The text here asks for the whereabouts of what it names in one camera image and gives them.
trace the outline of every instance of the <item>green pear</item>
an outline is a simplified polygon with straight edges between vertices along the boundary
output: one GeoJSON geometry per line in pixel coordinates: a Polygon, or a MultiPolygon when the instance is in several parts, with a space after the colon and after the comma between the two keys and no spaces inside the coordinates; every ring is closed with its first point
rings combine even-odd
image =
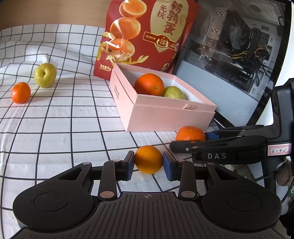
{"type": "Polygon", "coordinates": [[[36,68],[34,79],[38,86],[48,88],[54,83],[56,75],[57,70],[53,64],[43,63],[36,68]]]}
{"type": "Polygon", "coordinates": [[[172,99],[185,99],[184,93],[176,86],[166,87],[162,96],[172,99]]]}

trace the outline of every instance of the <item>brown wooden surface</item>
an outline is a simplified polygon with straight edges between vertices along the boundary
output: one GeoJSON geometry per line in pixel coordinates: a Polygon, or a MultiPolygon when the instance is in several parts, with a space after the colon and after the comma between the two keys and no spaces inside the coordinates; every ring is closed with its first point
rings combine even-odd
{"type": "Polygon", "coordinates": [[[29,24],[105,27],[110,0],[4,0],[0,30],[29,24]]]}

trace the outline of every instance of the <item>checkered tablecloth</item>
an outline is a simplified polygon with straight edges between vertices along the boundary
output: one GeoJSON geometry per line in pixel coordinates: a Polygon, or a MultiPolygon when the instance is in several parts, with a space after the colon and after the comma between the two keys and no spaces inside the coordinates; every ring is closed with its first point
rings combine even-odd
{"type": "MultiPolygon", "coordinates": [[[[25,189],[82,162],[101,166],[123,159],[129,150],[154,145],[169,150],[176,132],[125,132],[109,82],[93,76],[97,45],[104,29],[78,25],[28,25],[0,31],[0,238],[8,239],[19,226],[12,212],[15,197],[25,189]],[[57,67],[48,89],[34,82],[35,68],[45,62],[57,67]],[[31,98],[21,105],[11,89],[27,82],[31,98]]],[[[211,123],[207,131],[217,129],[211,123]]],[[[176,154],[175,158],[189,155],[176,154]]],[[[198,193],[205,193],[198,181],[198,193]]],[[[95,182],[92,195],[97,195],[95,182]]],[[[136,167],[121,191],[175,191],[164,170],[145,175],[136,167]]]]}

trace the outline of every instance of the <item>ribbed black surface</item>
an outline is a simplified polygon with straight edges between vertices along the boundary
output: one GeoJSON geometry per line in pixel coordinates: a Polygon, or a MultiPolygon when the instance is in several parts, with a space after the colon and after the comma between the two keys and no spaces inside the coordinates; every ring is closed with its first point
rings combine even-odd
{"type": "Polygon", "coordinates": [[[88,221],[72,230],[45,234],[22,229],[13,237],[24,238],[283,239],[272,229],[242,234],[219,228],[203,216],[197,204],[181,201],[172,192],[124,192],[118,200],[102,202],[88,221]]]}

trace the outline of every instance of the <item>red snack bag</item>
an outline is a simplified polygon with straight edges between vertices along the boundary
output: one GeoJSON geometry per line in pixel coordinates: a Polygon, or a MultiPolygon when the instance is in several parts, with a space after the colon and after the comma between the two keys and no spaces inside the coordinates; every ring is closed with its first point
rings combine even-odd
{"type": "Polygon", "coordinates": [[[166,72],[198,9],[193,0],[112,0],[94,75],[110,80],[115,63],[166,72]]]}

